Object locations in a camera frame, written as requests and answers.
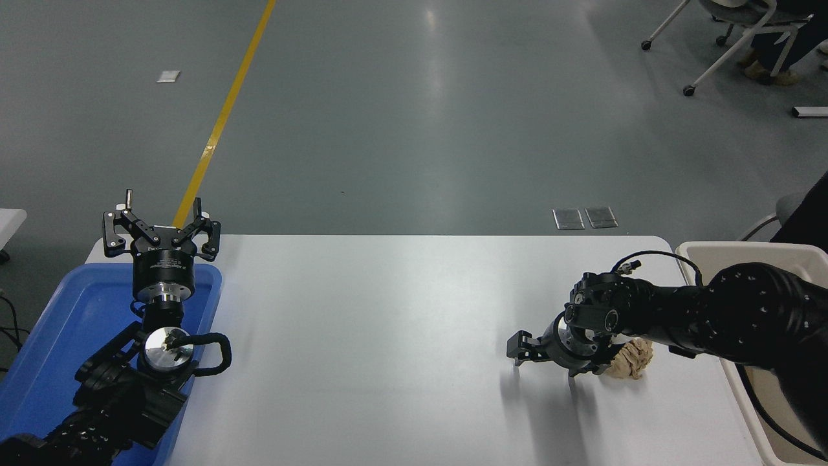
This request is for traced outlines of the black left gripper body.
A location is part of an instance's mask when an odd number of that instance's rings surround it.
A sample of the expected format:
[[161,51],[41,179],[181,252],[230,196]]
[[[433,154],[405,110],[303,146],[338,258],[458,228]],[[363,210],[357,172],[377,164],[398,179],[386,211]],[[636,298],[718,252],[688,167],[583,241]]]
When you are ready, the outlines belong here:
[[151,301],[163,294],[186,300],[195,292],[193,241],[171,247],[153,247],[148,241],[132,242],[133,297]]

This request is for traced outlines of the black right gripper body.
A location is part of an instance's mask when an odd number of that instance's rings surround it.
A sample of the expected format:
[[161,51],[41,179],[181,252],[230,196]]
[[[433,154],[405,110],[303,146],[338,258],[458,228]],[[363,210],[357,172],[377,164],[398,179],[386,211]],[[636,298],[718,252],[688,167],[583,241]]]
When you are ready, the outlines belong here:
[[583,368],[594,357],[613,352],[609,337],[600,337],[594,341],[580,328],[571,329],[560,313],[541,336],[541,344],[546,348],[551,362],[565,369]]

